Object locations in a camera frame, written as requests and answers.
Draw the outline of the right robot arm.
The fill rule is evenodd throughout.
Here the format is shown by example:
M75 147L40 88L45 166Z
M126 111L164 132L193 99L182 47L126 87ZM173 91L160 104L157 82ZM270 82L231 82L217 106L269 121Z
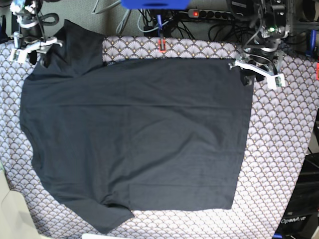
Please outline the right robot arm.
M52 45L63 46L63 41L55 36L47 36L45 26L55 26L59 22L56 13L41 13L42 0L13 0L10 4L11 13L17 17L18 31L12 34L14 48L10 53L10 61L30 64L37 63L37 55L41 55L40 63L47 67L50 63L46 54Z

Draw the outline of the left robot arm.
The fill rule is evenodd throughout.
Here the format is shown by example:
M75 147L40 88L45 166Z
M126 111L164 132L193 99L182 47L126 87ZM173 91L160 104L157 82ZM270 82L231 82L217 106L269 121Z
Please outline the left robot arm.
M279 70L282 65L283 51L278 47L288 37L290 25L286 18L284 0L248 0L243 8L247 14L239 13L236 0L228 0L227 7L233 17L249 23L255 30L253 35L242 44L240 54L229 64L230 69L241 69L241 82L250 86L254 81L266 81L269 89L284 87L285 76Z

